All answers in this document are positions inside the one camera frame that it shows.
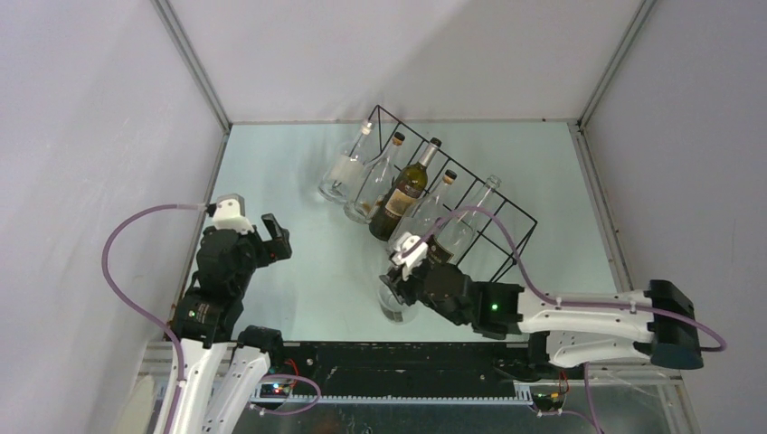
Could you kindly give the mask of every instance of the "light blue table surface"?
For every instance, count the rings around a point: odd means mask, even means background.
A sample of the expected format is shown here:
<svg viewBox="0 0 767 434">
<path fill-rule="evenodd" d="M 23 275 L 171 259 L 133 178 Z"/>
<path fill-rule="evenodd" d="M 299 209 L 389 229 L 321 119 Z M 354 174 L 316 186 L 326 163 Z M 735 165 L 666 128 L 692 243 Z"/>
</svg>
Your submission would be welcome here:
<svg viewBox="0 0 767 434">
<path fill-rule="evenodd" d="M 566 124 L 410 125 L 425 137 L 439 137 L 442 150 L 479 177 L 497 175 L 502 181 L 499 191 L 536 217 L 538 226 L 522 259 L 539 288 L 560 294 L 617 291 Z M 384 123 L 384 136 L 392 128 Z M 487 340 L 423 306 L 417 306 L 415 318 L 404 325 L 389 322 L 381 313 L 375 291 L 387 262 L 382 243 L 317 193 L 317 183 L 338 143 L 349 140 L 357 129 L 357 124 L 237 125 L 232 129 L 213 198 L 242 195 L 249 219 L 264 238 L 268 233 L 260 216 L 273 213 L 290 230 L 293 247 L 292 259 L 254 274 L 235 335 L 245 326 L 258 325 L 281 330 L 286 340 Z M 373 135 L 377 140 L 377 130 Z M 405 140 L 411 147 L 399 154 L 400 165 L 417 145 L 412 138 Z M 435 160 L 432 172 L 439 165 Z M 459 189 L 460 181 L 468 179 L 461 179 L 459 173 L 454 189 Z M 518 240 L 530 223 L 510 211 L 501 218 Z M 488 229 L 488 236 L 503 242 L 497 228 Z M 480 241 L 461 269 L 475 280 L 488 279 L 502 260 L 495 248 Z M 502 281 L 522 283 L 516 268 Z M 508 340 L 522 339 L 510 336 Z"/>
</svg>

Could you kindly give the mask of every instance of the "green glass bottle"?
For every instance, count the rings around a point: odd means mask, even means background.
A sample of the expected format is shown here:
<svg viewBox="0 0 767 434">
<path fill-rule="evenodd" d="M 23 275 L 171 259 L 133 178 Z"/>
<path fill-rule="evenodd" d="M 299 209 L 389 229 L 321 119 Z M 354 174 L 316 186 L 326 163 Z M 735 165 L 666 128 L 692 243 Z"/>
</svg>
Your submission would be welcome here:
<svg viewBox="0 0 767 434">
<path fill-rule="evenodd" d="M 426 168 L 441 145 L 442 142 L 438 138 L 433 138 L 421 158 L 406 166 L 397 176 L 392 189 L 383 197 L 381 207 L 375 212 L 368 226 L 375 238 L 388 241 L 408 207 L 421 197 L 429 183 Z"/>
</svg>

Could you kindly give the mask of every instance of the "clear glass bottle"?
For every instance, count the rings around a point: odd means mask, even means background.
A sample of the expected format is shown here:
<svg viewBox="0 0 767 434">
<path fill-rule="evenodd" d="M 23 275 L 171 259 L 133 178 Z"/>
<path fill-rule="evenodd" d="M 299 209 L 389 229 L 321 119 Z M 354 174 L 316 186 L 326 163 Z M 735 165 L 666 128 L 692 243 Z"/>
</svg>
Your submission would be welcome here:
<svg viewBox="0 0 767 434">
<path fill-rule="evenodd" d="M 426 194 L 416 201 L 397 225 L 392 238 L 389 239 L 389 251 L 394 251 L 394 243 L 406 232 L 422 237 L 429 228 L 439 219 L 447 215 L 448 210 L 444 203 L 448 195 L 448 189 L 456 180 L 457 175 L 452 170 L 445 171 L 442 182 L 431 193 Z"/>
<path fill-rule="evenodd" d="M 485 185 L 480 188 L 472 198 L 461 204 L 461 206 L 471 205 L 481 207 L 488 203 L 489 197 L 501 185 L 501 180 L 497 176 L 491 175 Z M 487 217 L 481 212 L 466 211 L 450 221 L 435 235 L 429 239 L 429 250 L 426 258 L 434 265 L 457 262 L 466 250 L 469 249 L 471 242 L 477 234 L 479 220 Z"/>
<path fill-rule="evenodd" d="M 344 213 L 352 222 L 367 224 L 381 206 L 384 196 L 392 189 L 397 169 L 394 167 L 394 157 L 402 147 L 405 139 L 403 133 L 397 131 L 392 141 L 374 160 L 367 163 L 362 173 L 357 176 L 354 193 L 344 205 Z"/>
<path fill-rule="evenodd" d="M 351 193 L 353 182 L 363 171 L 364 164 L 371 157 L 372 152 L 365 144 L 373 143 L 367 141 L 372 129 L 373 123 L 366 120 L 362 123 L 355 139 L 341 145 L 336 155 L 336 161 L 327 170 L 317 187 L 322 197 L 333 203 L 343 204 L 346 202 Z"/>
</svg>

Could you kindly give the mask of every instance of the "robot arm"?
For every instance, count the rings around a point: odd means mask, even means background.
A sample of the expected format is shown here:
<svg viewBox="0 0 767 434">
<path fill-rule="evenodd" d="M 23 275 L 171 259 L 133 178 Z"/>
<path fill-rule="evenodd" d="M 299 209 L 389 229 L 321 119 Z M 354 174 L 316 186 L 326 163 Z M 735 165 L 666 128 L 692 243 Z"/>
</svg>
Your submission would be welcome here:
<svg viewBox="0 0 767 434">
<path fill-rule="evenodd" d="M 261 216 L 271 240 L 261 239 L 245 217 L 244 200 L 237 194 L 218 198 L 207 211 L 213 217 L 213 226 L 203 232 L 196 255 L 198 270 L 192 275 L 192 285 L 178 303 L 173 320 L 173 331 L 184 351 L 186 382 L 179 396 L 175 396 L 176 387 L 167 388 L 156 434 L 164 432 L 173 401 L 177 401 L 177 406 L 171 433 L 232 432 L 270 364 L 282 364 L 280 332 L 248 327 L 240 334 L 238 349 L 222 386 L 210 399 L 213 380 L 232 340 L 253 272 L 289 259 L 292 250 L 288 230 L 280 227 L 271 214 Z M 176 356 L 169 385 L 175 384 L 175 373 L 180 368 Z"/>
<path fill-rule="evenodd" d="M 493 339 L 530 334 L 532 356 L 560 368 L 627 357 L 673 369 L 703 367 L 697 333 L 678 321 L 637 309 L 551 305 L 519 285 L 474 282 L 454 265 L 433 267 L 424 261 L 426 244 L 413 248 L 418 240 L 404 234 L 396 243 L 392 266 L 381 276 L 405 305 L 421 301 L 453 324 L 471 325 Z M 690 318 L 694 311 L 692 302 L 663 280 L 650 281 L 645 292 L 558 299 L 652 305 Z"/>
</svg>

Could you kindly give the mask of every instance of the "white wall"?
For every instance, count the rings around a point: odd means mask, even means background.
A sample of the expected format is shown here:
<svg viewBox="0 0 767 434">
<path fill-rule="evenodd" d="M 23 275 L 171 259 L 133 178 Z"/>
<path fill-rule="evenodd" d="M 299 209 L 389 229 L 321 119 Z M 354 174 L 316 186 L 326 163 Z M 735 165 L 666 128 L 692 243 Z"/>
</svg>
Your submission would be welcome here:
<svg viewBox="0 0 767 434">
<path fill-rule="evenodd" d="M 99 268 L 125 217 L 200 202 L 221 131 L 147 0 L 0 5 L 0 420 L 106 433 L 156 331 Z M 118 283 L 166 315 L 193 212 L 136 224 Z"/>
<path fill-rule="evenodd" d="M 634 278 L 674 281 L 731 345 L 685 375 L 704 433 L 767 426 L 765 16 L 660 2 L 588 128 Z"/>
<path fill-rule="evenodd" d="M 238 122 L 576 118 L 639 0 L 173 3 Z"/>
</svg>

